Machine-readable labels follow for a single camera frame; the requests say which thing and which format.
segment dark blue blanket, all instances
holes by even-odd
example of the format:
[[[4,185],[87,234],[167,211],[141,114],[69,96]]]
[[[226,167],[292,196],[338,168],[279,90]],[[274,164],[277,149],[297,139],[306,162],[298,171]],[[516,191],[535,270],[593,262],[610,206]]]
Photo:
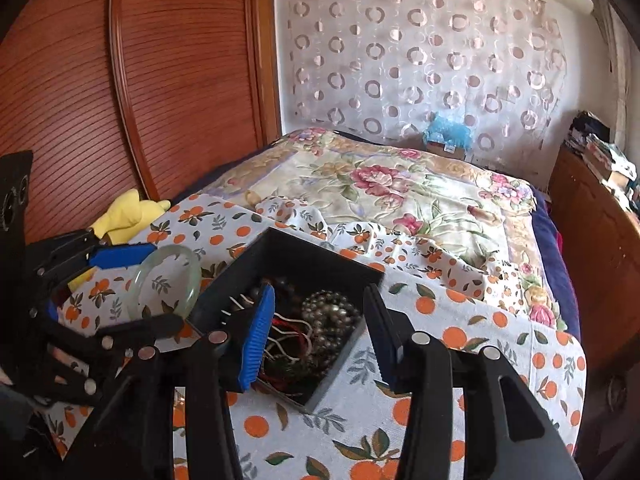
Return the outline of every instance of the dark blue blanket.
[[[533,232],[540,248],[542,265],[551,292],[560,305],[560,315],[567,324],[567,332],[580,341],[580,315],[574,286],[569,278],[564,260],[558,248],[558,230],[546,211],[545,199],[537,189],[533,190],[538,208],[532,212]]]

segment wooden trim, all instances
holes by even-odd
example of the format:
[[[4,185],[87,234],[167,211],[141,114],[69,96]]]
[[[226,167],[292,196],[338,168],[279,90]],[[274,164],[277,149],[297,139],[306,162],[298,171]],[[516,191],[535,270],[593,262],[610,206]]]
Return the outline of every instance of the wooden trim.
[[[282,136],[274,1],[252,0],[252,6],[260,120],[262,136],[265,143],[269,144]]]
[[[251,107],[254,113],[255,133],[261,141],[261,147],[269,143],[264,137],[262,118],[260,114],[260,99],[258,98],[258,78],[256,73],[256,49],[254,35],[254,0],[244,0],[244,26],[246,29],[247,63],[249,66],[249,84],[251,86]]]
[[[122,0],[109,0],[109,53],[120,118],[129,149],[133,155],[136,171],[140,176],[143,190],[151,200],[160,200],[156,184],[151,176],[142,140],[138,131],[133,104],[129,95],[129,83],[122,47]]]

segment cardboard box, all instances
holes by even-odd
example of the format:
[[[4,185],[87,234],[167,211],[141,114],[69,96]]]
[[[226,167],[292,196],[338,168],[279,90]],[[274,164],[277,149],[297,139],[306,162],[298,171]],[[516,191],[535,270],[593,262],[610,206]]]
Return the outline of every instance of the cardboard box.
[[[433,142],[432,140],[427,142],[426,148],[429,153],[433,153],[434,155],[454,158],[455,160],[465,160],[466,153],[463,148],[454,148],[453,151],[451,151],[451,147],[439,142]]]
[[[613,187],[619,187],[622,191],[626,189],[629,179],[622,173],[611,171],[610,166],[600,160],[600,158],[594,155],[590,150],[585,150],[582,154],[582,158],[587,163],[587,167],[597,177],[604,179]]]
[[[268,228],[263,231],[229,266],[200,294],[188,321],[200,332],[219,329],[222,310],[231,312],[229,297],[239,298],[263,277],[284,277],[294,285],[296,294],[306,298],[318,290],[340,292],[362,312],[363,291],[370,283],[379,285],[384,274],[372,267],[350,260],[332,250],[322,248],[285,230]],[[278,304],[276,312],[293,316],[290,304]],[[295,402],[270,385],[265,387],[303,413],[312,413],[332,381],[349,357],[358,336],[364,330],[364,318],[345,341],[338,357],[321,381],[314,380],[308,391]]]

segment tablecloth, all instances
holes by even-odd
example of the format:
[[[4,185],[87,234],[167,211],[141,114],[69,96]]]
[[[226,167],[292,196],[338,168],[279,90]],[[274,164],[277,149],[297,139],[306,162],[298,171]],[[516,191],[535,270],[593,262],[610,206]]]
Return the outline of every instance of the tablecloth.
[[[183,244],[198,255],[202,286],[267,227],[340,252],[345,247],[274,221],[254,211],[207,194],[195,194],[175,205],[133,240],[158,246]],[[374,262],[355,251],[346,257],[380,266],[380,291],[386,306],[407,313],[414,326],[449,347],[477,352],[491,344],[502,349],[522,380],[546,409],[569,452],[575,444],[586,383],[580,344],[568,333],[517,317],[408,272]],[[79,332],[127,320],[122,299],[134,268],[99,270],[60,309],[60,319]],[[186,279],[184,266],[165,260],[149,276],[140,309],[159,314],[175,307]],[[425,307],[424,289],[433,295]],[[175,338],[159,341],[161,350],[193,342],[188,327]],[[175,477],[188,478],[184,441],[184,392],[176,392],[174,409]],[[410,399],[395,396],[382,382],[369,335],[365,332],[347,364],[313,414],[303,415],[276,397],[251,389],[228,394],[228,403],[245,479],[390,479],[394,477],[408,418]],[[462,391],[454,395],[454,441],[450,478],[462,478],[465,455]],[[90,409],[59,403],[48,413],[62,454],[70,446]]]

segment wooden headboard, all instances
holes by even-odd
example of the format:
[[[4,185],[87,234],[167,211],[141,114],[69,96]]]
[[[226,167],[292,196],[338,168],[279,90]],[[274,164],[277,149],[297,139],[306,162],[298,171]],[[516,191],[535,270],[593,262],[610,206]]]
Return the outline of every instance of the wooden headboard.
[[[265,1],[28,0],[0,43],[0,155],[34,152],[28,242],[277,137]]]

